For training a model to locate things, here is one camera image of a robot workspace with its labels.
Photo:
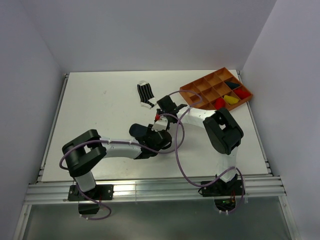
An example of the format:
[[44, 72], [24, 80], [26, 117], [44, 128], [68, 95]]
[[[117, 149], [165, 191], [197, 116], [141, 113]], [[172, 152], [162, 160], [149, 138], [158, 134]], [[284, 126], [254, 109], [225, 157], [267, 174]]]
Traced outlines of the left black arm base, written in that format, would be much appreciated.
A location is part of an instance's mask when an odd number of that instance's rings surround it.
[[[114, 186], [112, 184], [98, 184], [92, 190], [84, 192], [84, 194], [95, 201], [110, 201], [113, 199]], [[71, 185], [67, 200], [69, 202], [88, 201], [81, 193], [76, 185]], [[97, 203], [79, 203], [78, 212], [81, 215], [91, 216], [98, 213], [100, 206]]]

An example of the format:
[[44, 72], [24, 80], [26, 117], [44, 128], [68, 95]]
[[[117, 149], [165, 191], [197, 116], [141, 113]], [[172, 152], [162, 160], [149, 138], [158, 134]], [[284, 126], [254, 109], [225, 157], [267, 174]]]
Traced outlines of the dark green rolled sock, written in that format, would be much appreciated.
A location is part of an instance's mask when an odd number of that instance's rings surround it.
[[225, 81], [224, 82], [231, 90], [236, 89], [241, 86], [241, 84], [231, 81]]

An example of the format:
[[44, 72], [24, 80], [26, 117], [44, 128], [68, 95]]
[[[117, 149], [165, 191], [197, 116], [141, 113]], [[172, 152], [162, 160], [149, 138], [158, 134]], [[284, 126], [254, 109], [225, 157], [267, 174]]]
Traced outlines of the yellow rolled sock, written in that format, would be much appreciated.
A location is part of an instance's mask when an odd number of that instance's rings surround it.
[[230, 106], [235, 105], [240, 101], [238, 98], [230, 96], [230, 95], [224, 95], [223, 99]]

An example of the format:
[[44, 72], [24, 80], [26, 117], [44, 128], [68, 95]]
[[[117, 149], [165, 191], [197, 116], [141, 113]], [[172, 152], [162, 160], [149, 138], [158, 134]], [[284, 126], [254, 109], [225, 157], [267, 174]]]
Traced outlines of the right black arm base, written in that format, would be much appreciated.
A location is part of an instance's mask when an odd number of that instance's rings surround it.
[[243, 189], [242, 181], [236, 177], [229, 182], [219, 179], [207, 187], [201, 187], [198, 193], [203, 197], [234, 197], [241, 196]]

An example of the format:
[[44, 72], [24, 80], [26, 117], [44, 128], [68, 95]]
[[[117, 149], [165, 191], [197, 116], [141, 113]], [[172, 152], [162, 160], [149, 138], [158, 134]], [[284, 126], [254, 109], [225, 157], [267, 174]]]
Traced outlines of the black white striped sock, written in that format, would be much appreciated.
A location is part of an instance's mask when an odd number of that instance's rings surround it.
[[140, 98], [140, 105], [148, 109], [152, 109], [157, 105], [151, 85], [146, 81], [140, 81], [137, 84], [137, 92]]

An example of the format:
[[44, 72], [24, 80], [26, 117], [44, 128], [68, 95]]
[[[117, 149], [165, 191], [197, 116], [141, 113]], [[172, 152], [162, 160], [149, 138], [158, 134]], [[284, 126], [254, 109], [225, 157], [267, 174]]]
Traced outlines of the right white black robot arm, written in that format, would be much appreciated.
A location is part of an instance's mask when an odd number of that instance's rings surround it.
[[174, 154], [178, 168], [189, 184], [203, 189], [216, 185], [220, 194], [227, 195], [233, 190], [234, 182], [238, 178], [240, 178], [242, 184], [245, 183], [243, 174], [236, 167], [238, 147], [244, 137], [244, 132], [226, 108], [204, 110], [185, 104], [178, 106], [169, 95], [158, 100], [157, 104], [164, 115], [176, 117], [178, 125], [189, 124], [205, 129], [212, 147], [220, 154], [217, 177], [206, 184], [197, 184], [187, 177], [182, 168], [178, 153], [178, 132], [176, 132]]

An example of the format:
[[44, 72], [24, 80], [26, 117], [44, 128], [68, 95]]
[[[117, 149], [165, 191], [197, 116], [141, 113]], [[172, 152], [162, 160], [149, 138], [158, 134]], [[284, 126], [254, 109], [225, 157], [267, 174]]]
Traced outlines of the red rolled sock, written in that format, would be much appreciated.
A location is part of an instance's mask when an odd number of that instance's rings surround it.
[[246, 98], [249, 98], [251, 96], [251, 94], [246, 91], [246, 90], [243, 90], [242, 88], [237, 88], [237, 89], [234, 89], [233, 92], [241, 99], [241, 100], [244, 100]]

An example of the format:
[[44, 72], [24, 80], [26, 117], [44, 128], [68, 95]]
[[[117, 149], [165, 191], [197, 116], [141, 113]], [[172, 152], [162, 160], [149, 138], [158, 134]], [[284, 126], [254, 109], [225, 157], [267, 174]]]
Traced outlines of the orange compartment tray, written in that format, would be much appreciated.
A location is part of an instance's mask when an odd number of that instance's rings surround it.
[[[233, 92], [233, 90], [237, 88], [230, 89], [225, 82], [241, 84], [238, 88], [249, 92], [251, 96], [246, 99], [240, 99]], [[224, 98], [224, 95], [229, 95], [239, 99], [239, 102], [234, 105], [226, 103], [226, 109], [229, 111], [250, 101], [253, 97], [253, 94], [225, 67], [181, 86], [180, 91], [180, 95], [189, 105], [194, 104], [195, 108], [203, 110], [216, 110], [214, 107], [215, 101], [218, 98]]]

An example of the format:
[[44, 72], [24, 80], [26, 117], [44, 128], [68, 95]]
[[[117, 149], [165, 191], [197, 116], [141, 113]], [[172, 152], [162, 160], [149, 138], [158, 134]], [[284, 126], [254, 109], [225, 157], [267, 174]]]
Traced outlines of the red Christmas sock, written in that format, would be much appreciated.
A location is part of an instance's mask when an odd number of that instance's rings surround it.
[[226, 102], [223, 98], [218, 98], [214, 103], [214, 108], [218, 111], [220, 109], [226, 108]]

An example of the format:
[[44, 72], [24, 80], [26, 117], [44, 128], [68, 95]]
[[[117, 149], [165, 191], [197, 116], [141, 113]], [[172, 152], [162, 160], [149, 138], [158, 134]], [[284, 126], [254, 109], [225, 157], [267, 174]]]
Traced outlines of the navy patterned sock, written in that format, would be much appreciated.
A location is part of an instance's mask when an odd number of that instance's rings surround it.
[[148, 127], [134, 123], [129, 128], [129, 134], [134, 138], [142, 138], [144, 137], [148, 132]]

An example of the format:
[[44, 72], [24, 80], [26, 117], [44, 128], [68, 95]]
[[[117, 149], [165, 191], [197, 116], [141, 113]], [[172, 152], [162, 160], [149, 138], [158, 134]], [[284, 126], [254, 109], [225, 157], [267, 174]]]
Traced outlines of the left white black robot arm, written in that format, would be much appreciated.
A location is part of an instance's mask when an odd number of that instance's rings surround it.
[[103, 158], [148, 159], [172, 144], [167, 130], [154, 131], [149, 126], [133, 124], [129, 134], [132, 140], [102, 139], [96, 129], [90, 129], [62, 147], [69, 175], [86, 200], [95, 198], [98, 193], [92, 169]]

